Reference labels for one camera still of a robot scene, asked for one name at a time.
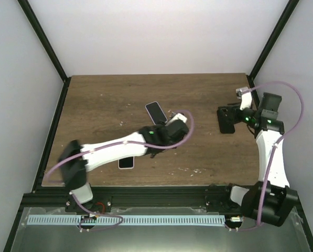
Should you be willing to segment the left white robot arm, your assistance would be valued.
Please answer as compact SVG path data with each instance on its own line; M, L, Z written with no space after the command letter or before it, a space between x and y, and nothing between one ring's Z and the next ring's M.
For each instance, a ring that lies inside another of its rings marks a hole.
M168 124L156 124L139 129L126 137L98 144L80 145L71 141L58 158L65 188L77 198L84 212L95 208L95 198L87 173L102 165L125 158L151 155L178 146L189 133L187 125L177 119Z

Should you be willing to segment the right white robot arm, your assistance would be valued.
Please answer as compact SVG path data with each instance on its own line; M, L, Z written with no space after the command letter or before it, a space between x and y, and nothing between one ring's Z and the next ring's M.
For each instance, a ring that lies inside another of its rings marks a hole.
M281 96L264 93L258 109L251 108L252 95L247 88L236 90L239 104L221 110L227 123L243 122L254 131L259 154L258 181L250 188L232 185L221 198L222 207L229 212L240 207L243 216L280 227L298 201L298 194L290 188L284 167L284 123L278 120Z

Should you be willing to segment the black phone case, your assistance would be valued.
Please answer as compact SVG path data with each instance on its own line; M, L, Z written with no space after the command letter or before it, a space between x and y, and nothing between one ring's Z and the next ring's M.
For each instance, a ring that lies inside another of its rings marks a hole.
M218 107L217 117L220 133L222 134L234 134L235 127L233 123L233 114L229 114L227 107Z

